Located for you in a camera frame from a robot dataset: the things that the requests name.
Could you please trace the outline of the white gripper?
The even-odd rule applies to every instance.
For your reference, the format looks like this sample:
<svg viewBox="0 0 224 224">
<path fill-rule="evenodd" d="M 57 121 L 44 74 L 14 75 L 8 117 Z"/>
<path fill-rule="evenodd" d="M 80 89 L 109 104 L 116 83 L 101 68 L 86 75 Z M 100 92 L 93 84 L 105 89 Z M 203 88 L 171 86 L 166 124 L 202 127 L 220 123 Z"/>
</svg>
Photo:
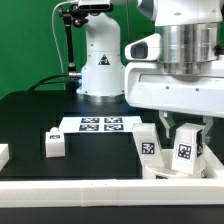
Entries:
<svg viewBox="0 0 224 224">
<path fill-rule="evenodd" d="M 170 138 L 175 126 L 171 112 L 201 115 L 202 142 L 211 140 L 213 117 L 224 118 L 224 55 L 202 64 L 199 74 L 169 75 L 159 63 L 159 34 L 126 46 L 125 98 L 130 106 L 158 110 Z"/>
</svg>

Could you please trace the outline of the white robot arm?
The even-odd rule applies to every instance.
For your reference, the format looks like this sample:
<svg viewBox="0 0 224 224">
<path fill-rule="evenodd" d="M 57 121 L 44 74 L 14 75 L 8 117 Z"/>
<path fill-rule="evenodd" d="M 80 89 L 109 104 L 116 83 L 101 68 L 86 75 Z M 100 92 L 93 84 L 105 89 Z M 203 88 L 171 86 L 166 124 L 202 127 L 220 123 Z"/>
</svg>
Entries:
<svg viewBox="0 0 224 224">
<path fill-rule="evenodd" d="M 166 128 L 173 112 L 200 115 L 203 142 L 215 117 L 224 118 L 224 46 L 219 34 L 224 0 L 137 0 L 155 32 L 128 44 L 120 62 L 120 31 L 107 13 L 119 0 L 80 0 L 87 14 L 84 96 L 122 95 L 133 107 L 157 110 Z"/>
</svg>

